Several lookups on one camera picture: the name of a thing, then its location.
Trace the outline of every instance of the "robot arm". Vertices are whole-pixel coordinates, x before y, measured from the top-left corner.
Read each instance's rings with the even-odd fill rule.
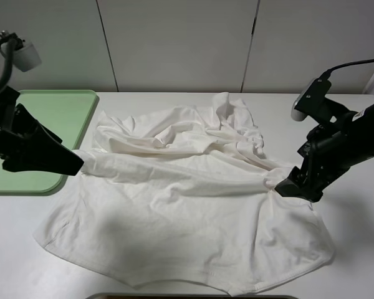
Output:
[[[374,62],[363,60],[339,65],[311,81],[295,101],[291,117],[302,121],[307,115],[317,123],[298,149],[302,167],[294,167],[288,178],[276,186],[284,197],[301,197],[317,202],[323,190],[355,164],[374,157],[374,105],[361,112],[326,98],[331,72],[342,67]]]
[[[61,145],[62,140],[41,125],[22,104],[20,93],[7,86],[14,64],[21,71],[41,63],[33,45],[15,33],[2,32],[0,53],[6,59],[0,78],[0,158],[11,172],[47,171],[75,175],[83,160]]]

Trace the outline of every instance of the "white tabletop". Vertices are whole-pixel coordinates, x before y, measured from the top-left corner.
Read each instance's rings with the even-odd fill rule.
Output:
[[[83,140],[89,149],[98,114],[125,118],[177,104],[211,104],[210,93],[99,93],[100,102]],[[306,119],[297,123],[290,108],[297,95],[241,94],[264,136],[270,156],[301,163],[296,153],[315,126]],[[371,95],[329,96],[351,110],[374,103]],[[134,290],[101,274],[66,262],[43,250],[32,238],[63,190],[41,196],[0,196],[0,298],[84,299],[98,293],[224,295],[201,285],[183,282],[152,283]],[[337,254],[331,265],[261,295],[290,295],[299,299],[374,298],[374,158],[354,166],[325,190],[314,209],[323,217]]]

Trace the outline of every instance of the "light green tray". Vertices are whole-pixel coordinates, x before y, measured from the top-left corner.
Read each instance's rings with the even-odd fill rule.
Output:
[[[69,149],[78,148],[97,106],[92,90],[23,90],[18,103],[62,139]],[[66,176],[41,171],[10,173],[2,170],[0,159],[0,194],[48,195],[58,191]]]

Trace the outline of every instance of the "crumpled fabric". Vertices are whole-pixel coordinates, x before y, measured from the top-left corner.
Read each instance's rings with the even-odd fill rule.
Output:
[[[202,283],[257,293],[328,262],[310,202],[281,197],[290,168],[266,159],[242,100],[126,120],[102,112],[84,166],[34,237],[48,252],[132,287]]]

